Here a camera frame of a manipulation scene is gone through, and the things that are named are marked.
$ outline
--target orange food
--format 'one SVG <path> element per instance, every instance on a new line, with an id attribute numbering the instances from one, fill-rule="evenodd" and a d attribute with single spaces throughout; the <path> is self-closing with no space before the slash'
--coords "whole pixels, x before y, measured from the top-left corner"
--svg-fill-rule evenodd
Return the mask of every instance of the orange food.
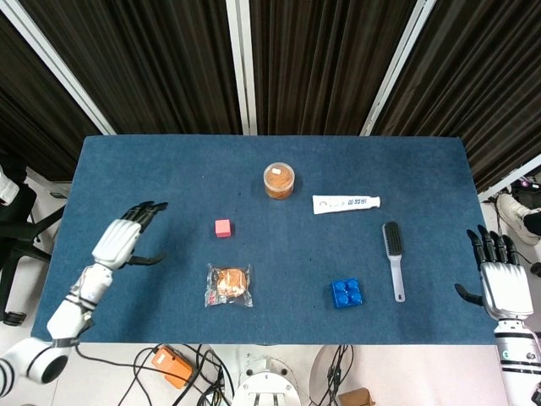
<path id="1" fill-rule="evenodd" d="M 237 298 L 244 294 L 247 288 L 246 275 L 242 270 L 226 268 L 220 271 L 217 283 L 218 294 L 223 294 L 228 298 Z"/>
<path id="2" fill-rule="evenodd" d="M 263 174 L 265 191 L 273 199 L 286 199 L 293 192 L 295 172 L 286 163 L 273 163 Z"/>

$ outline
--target sneaker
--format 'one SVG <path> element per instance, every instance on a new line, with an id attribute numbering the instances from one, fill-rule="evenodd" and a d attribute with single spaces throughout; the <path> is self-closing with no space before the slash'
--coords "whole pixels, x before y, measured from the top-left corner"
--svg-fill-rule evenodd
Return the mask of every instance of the sneaker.
<path id="1" fill-rule="evenodd" d="M 513 196 L 502 194 L 498 196 L 496 207 L 504 222 L 515 230 L 516 235 L 528 245 L 535 245 L 540 240 L 537 234 L 530 233 L 524 225 L 524 217 L 528 214 L 539 213 L 541 209 L 531 210 L 521 205 Z"/>

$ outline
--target black chair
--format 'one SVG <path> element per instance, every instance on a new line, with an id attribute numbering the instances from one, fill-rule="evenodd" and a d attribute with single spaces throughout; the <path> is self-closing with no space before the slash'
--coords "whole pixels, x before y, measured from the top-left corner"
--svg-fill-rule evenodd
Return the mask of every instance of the black chair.
<path id="1" fill-rule="evenodd" d="M 24 171 L 22 175 L 20 164 L 14 171 L 13 165 L 8 170 L 4 166 L 5 157 L 4 160 L 0 159 L 0 163 L 3 165 L 4 173 L 19 186 L 19 193 L 15 200 L 9 206 L 0 206 L 0 321 L 9 326 L 20 326 L 26 314 L 6 311 L 17 264 L 23 256 L 44 262 L 51 260 L 47 252 L 34 246 L 34 240 L 62 218 L 64 208 L 62 207 L 36 224 L 27 222 L 36 202 L 36 192 L 23 183 L 26 177 L 25 166 L 22 165 Z"/>

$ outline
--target packaged food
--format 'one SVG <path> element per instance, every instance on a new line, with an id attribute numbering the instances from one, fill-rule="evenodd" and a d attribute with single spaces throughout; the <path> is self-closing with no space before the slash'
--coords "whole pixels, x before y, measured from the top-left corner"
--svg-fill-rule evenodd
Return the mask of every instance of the packaged food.
<path id="1" fill-rule="evenodd" d="M 251 265 L 246 268 L 236 268 L 209 264 L 209 273 L 206 278 L 205 307 L 227 303 L 252 307 L 252 296 L 249 292 L 251 273 Z"/>

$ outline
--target toothpaste tube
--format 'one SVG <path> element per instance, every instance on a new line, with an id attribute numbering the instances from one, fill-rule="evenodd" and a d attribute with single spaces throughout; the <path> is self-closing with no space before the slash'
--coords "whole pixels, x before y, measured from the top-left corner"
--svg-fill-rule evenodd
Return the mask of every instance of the toothpaste tube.
<path id="1" fill-rule="evenodd" d="M 314 214 L 332 213 L 380 207 L 379 197 L 370 196 L 312 196 Z"/>

